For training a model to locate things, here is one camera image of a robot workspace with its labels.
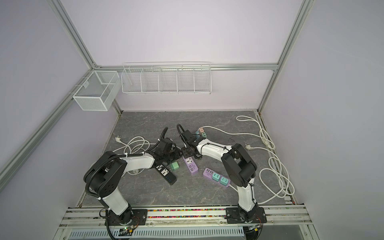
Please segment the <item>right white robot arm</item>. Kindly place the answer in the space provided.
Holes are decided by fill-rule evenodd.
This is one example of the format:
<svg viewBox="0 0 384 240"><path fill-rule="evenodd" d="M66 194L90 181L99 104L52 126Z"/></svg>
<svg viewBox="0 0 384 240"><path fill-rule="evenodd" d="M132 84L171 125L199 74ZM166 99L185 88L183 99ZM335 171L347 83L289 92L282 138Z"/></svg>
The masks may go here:
<svg viewBox="0 0 384 240"><path fill-rule="evenodd" d="M188 130L178 130L185 147L185 157L208 156L220 161L232 183L237 186L239 201L236 208L226 208L229 224L265 224L265 210L255 198L254 180L257 165L240 144L232 146L214 143L204 137L197 137Z"/></svg>

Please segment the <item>green plug adapter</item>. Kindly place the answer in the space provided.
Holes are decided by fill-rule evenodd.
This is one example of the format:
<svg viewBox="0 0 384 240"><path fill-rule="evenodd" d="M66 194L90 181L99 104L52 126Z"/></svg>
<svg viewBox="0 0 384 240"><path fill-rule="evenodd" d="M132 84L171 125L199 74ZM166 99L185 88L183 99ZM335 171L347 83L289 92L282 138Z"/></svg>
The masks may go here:
<svg viewBox="0 0 384 240"><path fill-rule="evenodd" d="M170 164L170 167L172 169L172 171L176 171L180 168L179 164L177 162L173 162Z"/></svg>

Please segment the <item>black power strip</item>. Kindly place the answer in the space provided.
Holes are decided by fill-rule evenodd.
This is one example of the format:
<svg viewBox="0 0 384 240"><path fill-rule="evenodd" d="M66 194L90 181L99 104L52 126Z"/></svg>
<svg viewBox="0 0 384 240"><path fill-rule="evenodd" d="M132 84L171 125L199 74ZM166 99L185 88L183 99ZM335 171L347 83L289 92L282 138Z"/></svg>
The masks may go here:
<svg viewBox="0 0 384 240"><path fill-rule="evenodd" d="M176 176L163 164L156 165L156 170L171 186L177 181Z"/></svg>

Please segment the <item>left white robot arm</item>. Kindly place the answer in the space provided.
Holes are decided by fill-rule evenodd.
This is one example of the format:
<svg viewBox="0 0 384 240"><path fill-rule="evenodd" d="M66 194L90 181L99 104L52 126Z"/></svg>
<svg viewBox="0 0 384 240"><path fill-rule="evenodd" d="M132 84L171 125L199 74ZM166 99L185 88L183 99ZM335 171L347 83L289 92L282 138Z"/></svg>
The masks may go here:
<svg viewBox="0 0 384 240"><path fill-rule="evenodd" d="M115 225L139 225L141 217L136 216L132 206L118 189L124 174L141 169L155 169L171 186L177 177L167 168L182 156L177 145L166 137L165 127L158 142L141 153L118 155L105 152L85 173L85 192L98 199L106 208L106 223Z"/></svg>

